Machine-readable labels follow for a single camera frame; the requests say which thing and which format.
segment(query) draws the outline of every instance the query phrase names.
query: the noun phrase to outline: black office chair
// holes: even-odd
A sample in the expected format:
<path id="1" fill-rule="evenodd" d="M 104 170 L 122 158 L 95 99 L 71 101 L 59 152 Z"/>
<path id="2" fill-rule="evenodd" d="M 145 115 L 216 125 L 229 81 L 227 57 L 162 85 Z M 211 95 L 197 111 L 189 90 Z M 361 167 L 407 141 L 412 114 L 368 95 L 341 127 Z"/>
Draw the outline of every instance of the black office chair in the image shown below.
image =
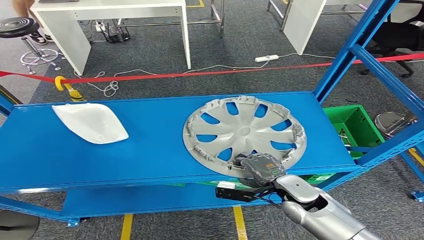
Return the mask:
<path id="1" fill-rule="evenodd" d="M 420 21 L 424 23 L 424 2 L 419 0 L 400 0 L 401 4 L 420 4 L 419 13 L 405 21 L 392 22 L 391 15 L 388 16 L 387 22 L 383 22 L 377 30 L 372 40 L 377 44 L 371 48 L 367 48 L 370 54 L 379 54 L 383 57 L 392 57 L 397 55 L 407 55 L 404 52 L 398 52 L 397 49 L 409 49 L 411 51 L 424 51 L 424 25 L 417 26 L 411 23 Z M 406 61 L 396 61 L 408 73 L 401 75 L 402 78 L 409 78 L 414 74 L 414 70 L 406 63 Z M 362 75 L 367 75 L 370 70 L 365 69 Z"/>

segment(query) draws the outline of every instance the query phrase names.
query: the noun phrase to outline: white plastic part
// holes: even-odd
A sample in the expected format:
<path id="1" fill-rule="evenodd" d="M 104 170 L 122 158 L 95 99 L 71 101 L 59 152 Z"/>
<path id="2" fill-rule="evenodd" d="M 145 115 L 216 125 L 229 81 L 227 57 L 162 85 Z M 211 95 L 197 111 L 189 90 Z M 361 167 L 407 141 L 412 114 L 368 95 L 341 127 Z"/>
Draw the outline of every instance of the white plastic part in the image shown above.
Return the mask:
<path id="1" fill-rule="evenodd" d="M 110 144 L 127 139 L 128 133 L 114 112 L 98 103 L 51 106 L 65 126 L 93 144 Z"/>
<path id="2" fill-rule="evenodd" d="M 271 55 L 271 56 L 261 56 L 254 59 L 255 62 L 265 62 L 265 61 L 271 61 L 271 60 L 277 60 L 279 58 L 278 55 Z"/>
<path id="3" fill-rule="evenodd" d="M 236 184 L 229 181 L 220 181 L 216 187 L 223 189 L 236 189 Z"/>

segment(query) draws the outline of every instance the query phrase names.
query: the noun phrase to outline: white table leg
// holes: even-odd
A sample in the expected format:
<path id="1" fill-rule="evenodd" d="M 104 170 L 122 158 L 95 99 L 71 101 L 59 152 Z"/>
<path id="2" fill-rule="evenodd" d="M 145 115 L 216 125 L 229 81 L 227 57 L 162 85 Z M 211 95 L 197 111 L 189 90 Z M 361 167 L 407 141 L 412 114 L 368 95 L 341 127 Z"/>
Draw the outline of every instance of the white table leg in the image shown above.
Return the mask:
<path id="1" fill-rule="evenodd" d="M 181 31 L 182 41 L 184 43 L 185 59 L 187 61 L 187 68 L 192 69 L 192 61 L 190 59 L 189 28 L 187 27 L 187 12 L 185 6 L 181 8 L 181 13 Z"/>
<path id="2" fill-rule="evenodd" d="M 34 12 L 50 32 L 60 51 L 78 75 L 83 75 L 90 53 L 90 43 L 78 22 L 69 11 Z"/>

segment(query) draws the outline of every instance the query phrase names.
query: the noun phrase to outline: yellow floor marking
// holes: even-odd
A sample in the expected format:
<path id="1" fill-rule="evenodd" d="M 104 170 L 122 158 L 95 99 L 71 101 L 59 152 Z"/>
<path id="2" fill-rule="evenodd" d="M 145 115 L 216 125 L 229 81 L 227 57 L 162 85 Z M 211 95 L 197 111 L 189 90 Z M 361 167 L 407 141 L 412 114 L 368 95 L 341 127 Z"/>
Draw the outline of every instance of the yellow floor marking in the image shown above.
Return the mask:
<path id="1" fill-rule="evenodd" d="M 243 212 L 241 206 L 233 206 L 235 227 L 237 229 L 238 240 L 248 240 L 248 234 L 246 232 L 245 220 L 243 218 Z"/>
<path id="2" fill-rule="evenodd" d="M 122 232 L 120 234 L 120 240 L 130 240 L 132 226 L 133 226 L 133 215 L 125 214 L 123 216 Z"/>
<path id="3" fill-rule="evenodd" d="M 198 5 L 188 5 L 186 7 L 187 8 L 204 8 L 205 7 L 205 3 L 203 2 L 203 0 L 199 0 L 199 4 Z"/>
<path id="4" fill-rule="evenodd" d="M 424 166 L 424 160 L 417 154 L 415 148 L 408 149 L 409 153 L 417 160 L 422 166 Z"/>

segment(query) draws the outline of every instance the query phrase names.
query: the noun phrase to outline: green plastic crate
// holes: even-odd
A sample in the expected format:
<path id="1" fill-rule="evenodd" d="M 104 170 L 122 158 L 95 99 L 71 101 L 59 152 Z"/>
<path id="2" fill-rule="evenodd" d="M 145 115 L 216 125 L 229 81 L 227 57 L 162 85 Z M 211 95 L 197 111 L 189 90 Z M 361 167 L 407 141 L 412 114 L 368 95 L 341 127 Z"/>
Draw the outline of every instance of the green plastic crate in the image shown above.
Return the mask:
<path id="1" fill-rule="evenodd" d="M 384 143 L 383 136 L 361 105 L 326 107 L 323 110 L 336 132 L 339 135 L 344 132 L 347 137 L 341 139 L 344 144 L 353 147 L 376 147 Z M 363 155 L 362 152 L 350 152 L 353 159 L 358 159 Z M 319 184 L 333 175 L 334 173 L 315 174 L 305 175 L 302 178 L 310 184 Z"/>
<path id="2" fill-rule="evenodd" d="M 320 184 L 331 178 L 335 173 L 315 174 L 301 176 L 309 184 Z"/>

